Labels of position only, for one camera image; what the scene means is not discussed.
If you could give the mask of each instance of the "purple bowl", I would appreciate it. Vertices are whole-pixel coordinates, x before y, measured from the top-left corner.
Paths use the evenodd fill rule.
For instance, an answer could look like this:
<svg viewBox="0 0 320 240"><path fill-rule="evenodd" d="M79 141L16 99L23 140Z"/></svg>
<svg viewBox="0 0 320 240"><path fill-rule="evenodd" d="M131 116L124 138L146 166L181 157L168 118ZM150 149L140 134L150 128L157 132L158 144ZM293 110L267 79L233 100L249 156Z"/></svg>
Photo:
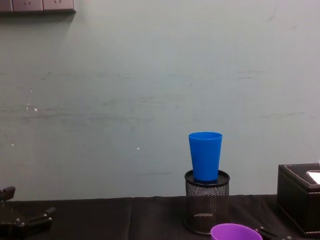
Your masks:
<svg viewBox="0 0 320 240"><path fill-rule="evenodd" d="M212 240L263 240L261 235L251 228L239 224L225 223L211 229Z"/></svg>

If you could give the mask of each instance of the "mesh pencil holder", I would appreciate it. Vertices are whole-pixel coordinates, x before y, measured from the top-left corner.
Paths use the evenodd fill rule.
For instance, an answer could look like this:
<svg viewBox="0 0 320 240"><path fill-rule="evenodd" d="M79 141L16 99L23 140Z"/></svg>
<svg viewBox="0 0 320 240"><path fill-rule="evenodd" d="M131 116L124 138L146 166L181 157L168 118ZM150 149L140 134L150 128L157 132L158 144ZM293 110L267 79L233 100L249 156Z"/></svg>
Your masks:
<svg viewBox="0 0 320 240"><path fill-rule="evenodd" d="M190 231L210 235L211 228L229 222L229 180L227 173L218 172L215 181L194 179L193 171L185 175L186 214L184 226Z"/></svg>

